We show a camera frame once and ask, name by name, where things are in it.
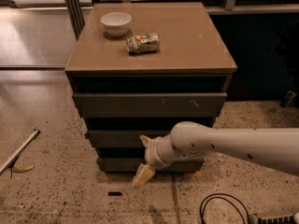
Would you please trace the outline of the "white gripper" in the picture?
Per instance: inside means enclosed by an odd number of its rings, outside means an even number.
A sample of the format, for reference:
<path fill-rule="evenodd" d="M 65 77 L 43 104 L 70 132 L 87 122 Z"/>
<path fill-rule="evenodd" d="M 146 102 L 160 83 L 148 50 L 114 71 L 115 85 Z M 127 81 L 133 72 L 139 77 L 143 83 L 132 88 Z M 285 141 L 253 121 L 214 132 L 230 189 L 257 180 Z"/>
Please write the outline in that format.
<path fill-rule="evenodd" d="M 164 137 L 158 136 L 153 139 L 146 135 L 141 135 L 140 140 L 145 147 L 147 164 L 141 163 L 139 165 L 132 181 L 134 188 L 140 188 L 146 184 L 155 175 L 155 170 L 168 167 L 177 160 L 169 135 Z"/>

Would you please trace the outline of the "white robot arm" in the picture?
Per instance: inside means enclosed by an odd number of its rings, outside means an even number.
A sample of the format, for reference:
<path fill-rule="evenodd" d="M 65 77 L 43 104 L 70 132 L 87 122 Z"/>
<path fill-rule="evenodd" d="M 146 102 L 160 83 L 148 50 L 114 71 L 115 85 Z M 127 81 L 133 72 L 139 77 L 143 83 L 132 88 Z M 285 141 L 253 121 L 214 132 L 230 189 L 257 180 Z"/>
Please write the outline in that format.
<path fill-rule="evenodd" d="M 145 163 L 132 181 L 135 188 L 147 183 L 158 170 L 176 161 L 194 161 L 207 151 L 251 161 L 281 172 L 299 174 L 299 129 L 217 129 L 183 121 L 170 134 L 150 139 L 140 137 L 145 147 Z"/>

